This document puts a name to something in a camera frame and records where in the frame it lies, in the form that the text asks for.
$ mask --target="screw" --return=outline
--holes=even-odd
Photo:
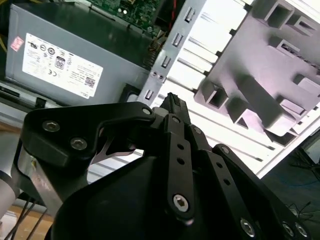
[[[195,127],[195,128],[194,128],[194,130],[195,130],[195,132],[196,132],[197,134],[201,134],[201,130],[200,130],[200,128]]]
[[[299,223],[296,222],[296,223],[295,223],[295,227],[296,227],[296,229],[298,229],[299,233],[300,233],[302,236],[304,236],[305,238],[308,237],[308,234],[307,234],[306,230],[305,230],[302,226],[300,226]]]
[[[147,115],[151,115],[151,112],[149,109],[146,109],[146,108],[142,108],[142,111],[147,114]]]
[[[189,204],[188,204],[187,199],[185,199],[184,196],[179,195],[179,194],[174,195],[173,196],[173,203],[180,212],[185,213],[186,211],[188,211]]]
[[[60,125],[55,121],[45,121],[42,124],[42,127],[44,130],[51,133],[58,132],[60,130]]]
[[[252,227],[252,225],[250,224],[250,222],[248,222],[247,220],[245,220],[244,218],[241,218],[240,220],[240,224],[241,227],[243,229],[243,231],[251,238],[255,237],[255,230]]]
[[[284,227],[285,231],[291,236],[293,237],[295,234],[294,234],[294,231],[292,231],[292,229],[289,227],[288,224],[286,224],[285,222],[282,223],[282,226]]]
[[[224,153],[229,154],[230,151],[228,148],[226,148],[225,146],[221,147],[222,151],[224,151]]]
[[[88,146],[86,140],[80,137],[72,138],[70,143],[71,143],[71,147],[79,151],[86,149]]]
[[[175,121],[176,123],[180,123],[180,120],[178,118],[176,118],[175,116],[172,117],[173,121]]]

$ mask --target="black cable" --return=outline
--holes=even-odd
[[[36,222],[36,224],[35,224],[34,227],[32,228],[32,230],[31,230],[29,236],[26,238],[26,240],[30,240],[30,239],[32,238],[32,236],[34,235],[37,227],[39,226],[39,224],[41,223],[42,219],[43,219],[44,216],[46,215],[47,211],[48,211],[48,209],[46,209],[46,210],[42,213],[41,217],[38,219],[38,221]]]
[[[17,221],[14,227],[11,229],[11,231],[8,233],[8,235],[4,238],[4,240],[8,240],[11,235],[16,231],[19,227],[19,225],[22,223],[22,221],[26,218],[26,216],[31,212],[31,210],[34,208],[36,202],[34,201],[32,205],[29,207],[29,209],[26,211],[26,213],[23,215],[23,217],[20,219],[20,221]]]
[[[19,222],[19,221],[21,220],[21,218],[24,216],[25,211],[26,211],[26,209],[27,209],[27,207],[28,207],[28,205],[29,205],[29,203],[30,203],[31,200],[32,200],[32,198],[29,197],[29,199],[25,202],[25,204],[24,204],[24,206],[23,206],[23,209],[22,209],[22,211],[21,211],[21,214],[20,214],[17,222]],[[16,233],[17,233],[17,229],[16,229],[16,230],[13,232],[13,234],[12,234],[12,237],[11,237],[12,240],[15,239]]]

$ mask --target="gray power supply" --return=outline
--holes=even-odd
[[[114,103],[144,86],[150,42],[77,3],[13,4],[5,75],[61,105]]]

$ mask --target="metal slot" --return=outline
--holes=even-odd
[[[12,90],[10,90],[10,89],[8,89],[8,88],[5,88],[5,87],[0,87],[0,91],[1,92],[4,92],[4,93],[6,93],[6,94],[9,94],[9,95],[11,95],[11,96],[14,96],[14,97],[16,97],[16,98],[19,98],[20,97],[20,94],[19,93],[17,93],[17,92],[15,92],[15,91],[12,91]]]
[[[196,11],[192,7],[189,7],[188,12],[186,13],[184,20],[187,23],[190,23],[195,15],[195,13],[196,13]]]
[[[181,43],[181,40],[182,40],[183,37],[184,37],[183,35],[181,35],[180,33],[177,33],[177,34],[174,36],[172,45],[177,48],[177,47],[179,46],[179,44]]]
[[[150,100],[152,95],[154,94],[154,91],[148,90],[144,96],[145,99]]]
[[[166,69],[169,65],[169,63],[171,62],[171,58],[168,57],[168,56],[165,56],[163,62],[162,62],[162,65],[161,67],[163,67],[164,69]]]

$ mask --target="metal frame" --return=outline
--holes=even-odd
[[[154,62],[145,85],[138,96],[137,100],[139,102],[151,106],[156,99],[160,88],[167,79],[171,67],[178,60],[180,51],[183,49],[185,42],[189,39],[195,22],[202,15],[206,2],[207,0],[185,1],[161,52]],[[149,91],[153,91],[153,93],[150,98],[146,99],[145,96]]]

